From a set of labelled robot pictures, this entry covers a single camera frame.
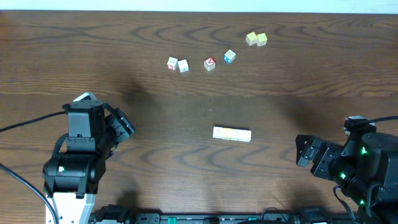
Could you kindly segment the plain wooden block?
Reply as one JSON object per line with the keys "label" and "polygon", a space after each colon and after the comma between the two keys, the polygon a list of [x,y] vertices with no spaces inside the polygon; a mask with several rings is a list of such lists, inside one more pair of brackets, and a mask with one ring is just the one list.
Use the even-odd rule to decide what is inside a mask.
{"label": "plain wooden block", "polygon": [[240,130],[240,138],[242,141],[250,142],[251,141],[251,130]]}

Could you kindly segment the yellow number wooden block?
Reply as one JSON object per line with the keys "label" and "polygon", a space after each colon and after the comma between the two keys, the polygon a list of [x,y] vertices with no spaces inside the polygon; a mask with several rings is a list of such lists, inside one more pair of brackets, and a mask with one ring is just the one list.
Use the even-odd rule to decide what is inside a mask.
{"label": "yellow number wooden block", "polygon": [[221,138],[222,139],[226,139],[226,140],[231,140],[233,133],[234,133],[234,129],[232,128],[223,128],[221,133]]}

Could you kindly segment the soccer ball wooden block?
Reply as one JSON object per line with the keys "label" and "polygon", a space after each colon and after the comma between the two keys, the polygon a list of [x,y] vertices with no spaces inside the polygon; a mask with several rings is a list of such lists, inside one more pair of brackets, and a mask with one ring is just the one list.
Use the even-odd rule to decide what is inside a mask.
{"label": "soccer ball wooden block", "polygon": [[213,138],[217,138],[217,139],[223,138],[223,127],[219,127],[219,126],[213,127]]}

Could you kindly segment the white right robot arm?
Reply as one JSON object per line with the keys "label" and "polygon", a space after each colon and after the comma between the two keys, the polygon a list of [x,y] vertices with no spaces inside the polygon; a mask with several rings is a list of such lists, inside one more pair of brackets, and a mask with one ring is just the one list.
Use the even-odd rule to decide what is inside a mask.
{"label": "white right robot arm", "polygon": [[344,145],[299,134],[296,163],[336,183],[365,223],[397,223],[397,137],[351,133]]}

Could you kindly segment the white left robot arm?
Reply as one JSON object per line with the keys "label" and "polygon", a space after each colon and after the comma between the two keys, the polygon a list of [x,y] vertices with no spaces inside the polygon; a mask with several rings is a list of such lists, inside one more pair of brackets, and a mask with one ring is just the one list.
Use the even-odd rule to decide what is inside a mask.
{"label": "white left robot arm", "polygon": [[106,161],[135,129],[126,115],[99,100],[63,106],[68,132],[43,167],[48,223],[88,223]]}

